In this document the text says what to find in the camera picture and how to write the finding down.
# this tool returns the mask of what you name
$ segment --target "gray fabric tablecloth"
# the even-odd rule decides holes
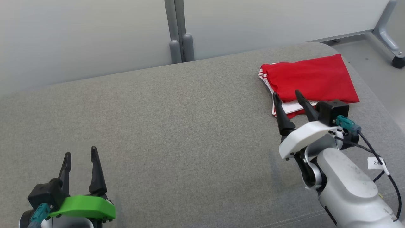
[[[0,213],[16,227],[37,183],[57,177],[72,153],[70,193],[86,194],[90,149],[100,154],[117,219],[106,228],[334,227],[306,190],[297,164],[278,154],[263,63],[337,52],[303,43],[67,82],[0,99]],[[350,118],[385,158],[403,192],[405,139],[349,63],[360,98]],[[304,116],[293,119],[299,127]],[[346,154],[367,171],[369,154]],[[396,211],[388,178],[379,191]]]

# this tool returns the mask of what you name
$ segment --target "partition stand leg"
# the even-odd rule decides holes
[[[401,69],[405,66],[405,54],[399,50],[398,45],[387,32],[387,22],[392,11],[394,10],[396,3],[397,0],[390,0],[388,2],[384,12],[373,30],[373,34],[395,55],[394,59],[392,60],[392,66]]]

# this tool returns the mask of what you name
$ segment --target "caster wheel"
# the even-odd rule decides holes
[[[405,58],[394,57],[391,64],[393,67],[401,69],[405,66]]]

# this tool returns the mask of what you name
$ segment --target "green plastic part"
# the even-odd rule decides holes
[[[71,217],[84,217],[101,220],[110,220],[117,217],[115,206],[98,196],[69,196],[58,211],[49,214],[50,217],[65,215]]]

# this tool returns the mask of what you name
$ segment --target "red cloth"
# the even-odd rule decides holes
[[[267,74],[271,88],[284,102],[296,100],[296,89],[309,101],[338,99],[345,103],[359,102],[340,54],[294,63],[263,64],[262,70]],[[288,114],[288,117],[303,113],[300,110]]]

